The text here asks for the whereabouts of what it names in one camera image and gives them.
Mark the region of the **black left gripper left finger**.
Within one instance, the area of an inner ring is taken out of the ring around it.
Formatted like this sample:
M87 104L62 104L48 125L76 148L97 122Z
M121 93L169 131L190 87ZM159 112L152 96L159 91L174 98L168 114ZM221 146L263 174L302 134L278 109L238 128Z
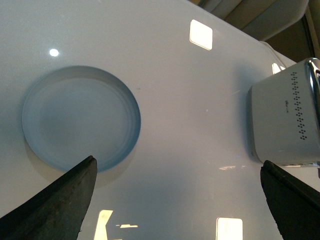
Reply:
M0 219L2 240L75 240L91 203L97 161L87 157Z

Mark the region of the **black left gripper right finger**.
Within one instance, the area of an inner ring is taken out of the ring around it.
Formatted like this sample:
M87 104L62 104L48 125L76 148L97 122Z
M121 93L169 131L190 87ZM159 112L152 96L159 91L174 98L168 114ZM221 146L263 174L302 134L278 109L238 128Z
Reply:
M320 192L266 160L260 182L269 210L284 240L320 238Z

